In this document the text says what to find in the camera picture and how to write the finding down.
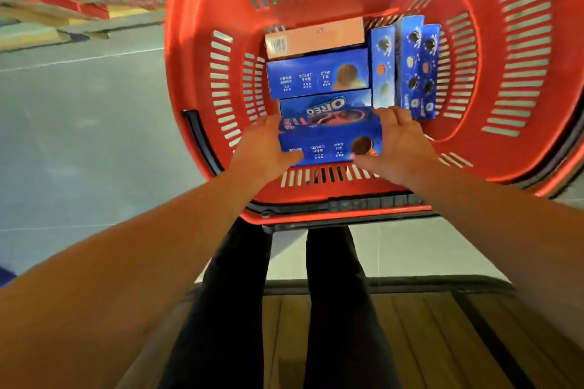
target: oreo box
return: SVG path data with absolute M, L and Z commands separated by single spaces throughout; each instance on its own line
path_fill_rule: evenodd
M 402 17 L 395 27 L 395 104 L 420 114 L 422 89 L 420 86 L 420 48 L 424 16 Z
M 369 88 L 367 49 L 266 63 L 272 100 Z
M 381 122 L 371 108 L 350 108 L 282 119 L 282 151 L 301 149 L 296 166 L 353 160 L 381 153 Z
M 424 25 L 422 28 L 422 51 L 420 72 L 422 86 L 421 119 L 433 119 L 436 115 L 436 83 L 438 81 L 438 53 L 440 48 L 440 25 Z
M 332 92 L 280 100 L 282 117 L 314 116 L 325 112 L 371 106 L 371 90 Z
M 395 26 L 382 26 L 369 31 L 371 89 L 373 107 L 395 105 Z

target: person's right hand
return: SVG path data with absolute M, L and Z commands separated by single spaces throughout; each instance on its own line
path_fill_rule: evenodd
M 359 168 L 408 188 L 414 174 L 427 169 L 429 164 L 440 163 L 422 127 L 412 120 L 409 111 L 392 106 L 374 112 L 381 119 L 383 148 L 377 157 L 355 156 Z

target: wooden floor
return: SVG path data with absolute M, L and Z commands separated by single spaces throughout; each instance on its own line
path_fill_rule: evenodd
M 584 388 L 584 352 L 538 314 L 513 297 L 464 298 L 474 324 L 448 292 L 373 296 L 404 388 Z M 265 388 L 302 387 L 309 325 L 310 296 L 264 297 Z

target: black pants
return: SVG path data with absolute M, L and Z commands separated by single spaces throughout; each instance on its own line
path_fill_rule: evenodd
M 238 219 L 204 275 L 160 389 L 263 388 L 262 295 L 272 236 Z M 399 388 L 348 227 L 308 232 L 304 387 Z

